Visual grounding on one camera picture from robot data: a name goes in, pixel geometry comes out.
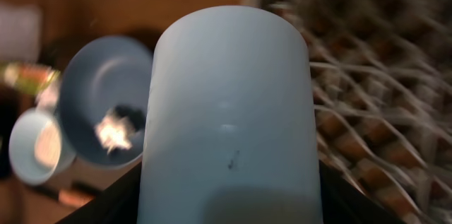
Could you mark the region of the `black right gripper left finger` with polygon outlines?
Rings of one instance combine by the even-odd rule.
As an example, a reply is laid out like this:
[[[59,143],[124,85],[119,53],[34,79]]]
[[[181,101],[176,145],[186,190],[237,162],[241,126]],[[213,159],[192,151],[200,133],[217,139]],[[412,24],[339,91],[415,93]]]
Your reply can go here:
[[[141,163],[56,224],[136,224]]]

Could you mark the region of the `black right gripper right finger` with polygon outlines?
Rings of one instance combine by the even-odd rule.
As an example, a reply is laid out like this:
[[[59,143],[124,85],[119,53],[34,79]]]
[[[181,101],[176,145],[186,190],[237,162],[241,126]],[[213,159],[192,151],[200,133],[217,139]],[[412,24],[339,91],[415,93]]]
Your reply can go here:
[[[324,224],[404,224],[319,161]]]

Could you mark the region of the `white tissue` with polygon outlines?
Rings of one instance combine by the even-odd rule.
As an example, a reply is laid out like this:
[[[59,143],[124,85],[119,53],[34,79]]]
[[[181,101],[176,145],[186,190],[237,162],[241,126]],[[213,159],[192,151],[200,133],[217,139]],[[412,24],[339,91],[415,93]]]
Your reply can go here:
[[[130,150],[131,137],[135,127],[127,116],[121,117],[115,110],[109,110],[102,121],[95,125],[95,135],[100,145],[110,154],[114,150]]]

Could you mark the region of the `light blue plastic cup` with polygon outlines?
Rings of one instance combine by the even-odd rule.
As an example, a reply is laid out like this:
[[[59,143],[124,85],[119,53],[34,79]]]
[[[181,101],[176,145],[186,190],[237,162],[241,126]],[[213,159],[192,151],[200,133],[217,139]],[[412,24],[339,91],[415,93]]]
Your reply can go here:
[[[321,223],[308,50],[248,6],[190,13],[153,63],[139,223]]]

